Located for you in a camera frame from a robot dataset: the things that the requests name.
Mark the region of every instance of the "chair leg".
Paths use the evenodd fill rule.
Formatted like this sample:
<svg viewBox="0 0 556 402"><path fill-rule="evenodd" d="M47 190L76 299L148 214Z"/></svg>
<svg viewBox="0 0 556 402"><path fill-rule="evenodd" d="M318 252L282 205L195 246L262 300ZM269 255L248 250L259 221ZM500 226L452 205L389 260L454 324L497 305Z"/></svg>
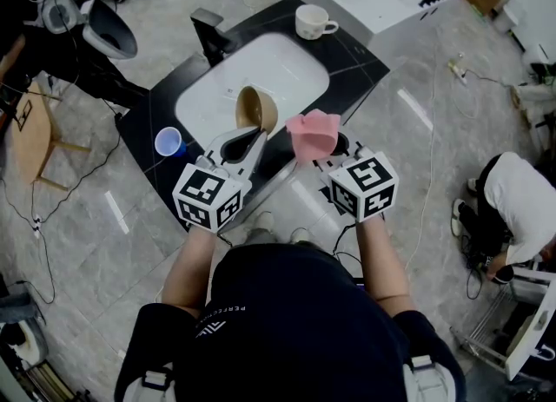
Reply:
<svg viewBox="0 0 556 402"><path fill-rule="evenodd" d="M81 152L90 152L90 148L84 148L83 146L77 146L76 144L69 144L68 142L53 141L52 144L59 148L68 148L71 150L80 150Z"/></svg>
<svg viewBox="0 0 556 402"><path fill-rule="evenodd" d="M69 190L69 189L66 188L65 186L62 186L61 184L58 184L58 183L56 183L56 182L53 182L53 181L49 180L48 178L44 178L44 177L42 177L42 176L37 177L37 178L36 178L36 181L39 181L39 182L44 183L44 184L47 184L47 185L49 185L49 186L51 186L51 187L53 187L53 188L59 189L59 190L61 190L61 191L63 191L63 192L68 192L68 190Z"/></svg>

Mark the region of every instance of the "marble countertop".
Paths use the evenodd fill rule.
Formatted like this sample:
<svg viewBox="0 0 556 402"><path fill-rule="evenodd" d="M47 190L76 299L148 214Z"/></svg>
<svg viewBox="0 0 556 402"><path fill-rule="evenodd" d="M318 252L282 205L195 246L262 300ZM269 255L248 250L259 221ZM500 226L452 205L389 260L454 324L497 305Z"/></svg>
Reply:
<svg viewBox="0 0 556 402"><path fill-rule="evenodd" d="M282 0L236 25L227 34L238 42L237 49L271 32L294 40L322 63L330 77L326 92L308 105L303 114L312 109L353 114L353 106L388 73L388 68L342 28L316 41L299 38L295 34L295 10L302 4L300 0ZM117 123L129 151L176 218L172 190L185 166L195 163L204 149L175 117L175 104L180 94L208 70L204 56L192 55ZM167 126L181 131L188 144L185 156L164 158L155 152L156 134ZM256 197L293 159L291 139L282 129L268 141L259 168L251 176L253 187L245 202Z"/></svg>

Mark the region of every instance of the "brown cup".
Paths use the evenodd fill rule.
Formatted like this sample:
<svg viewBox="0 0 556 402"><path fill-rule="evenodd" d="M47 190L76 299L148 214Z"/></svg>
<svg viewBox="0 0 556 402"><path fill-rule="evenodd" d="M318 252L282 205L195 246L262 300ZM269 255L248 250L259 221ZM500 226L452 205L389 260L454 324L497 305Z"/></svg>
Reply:
<svg viewBox="0 0 556 402"><path fill-rule="evenodd" d="M278 121L274 100L251 86L244 87L235 103L235 124L238 129L256 126L270 134Z"/></svg>

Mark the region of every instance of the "white shirt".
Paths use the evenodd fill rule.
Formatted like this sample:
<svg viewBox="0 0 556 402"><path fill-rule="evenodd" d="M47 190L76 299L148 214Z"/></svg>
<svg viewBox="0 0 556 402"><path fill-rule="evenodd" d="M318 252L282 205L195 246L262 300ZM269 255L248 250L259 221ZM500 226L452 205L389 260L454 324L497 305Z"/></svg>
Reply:
<svg viewBox="0 0 556 402"><path fill-rule="evenodd" d="M485 197L512 231L508 265L531 260L556 234L556 189L515 153L505 152L496 162Z"/></svg>

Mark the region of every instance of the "white sink basin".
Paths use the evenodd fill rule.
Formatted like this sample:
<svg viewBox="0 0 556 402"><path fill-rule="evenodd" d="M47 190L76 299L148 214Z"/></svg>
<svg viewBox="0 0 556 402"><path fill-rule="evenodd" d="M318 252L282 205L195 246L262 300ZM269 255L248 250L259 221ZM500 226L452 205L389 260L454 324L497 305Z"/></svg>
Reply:
<svg viewBox="0 0 556 402"><path fill-rule="evenodd" d="M235 129L235 100L245 86L269 94L278 108L272 137L328 88L324 66L284 35L268 33L237 50L185 90L175 105L183 127L206 148Z"/></svg>

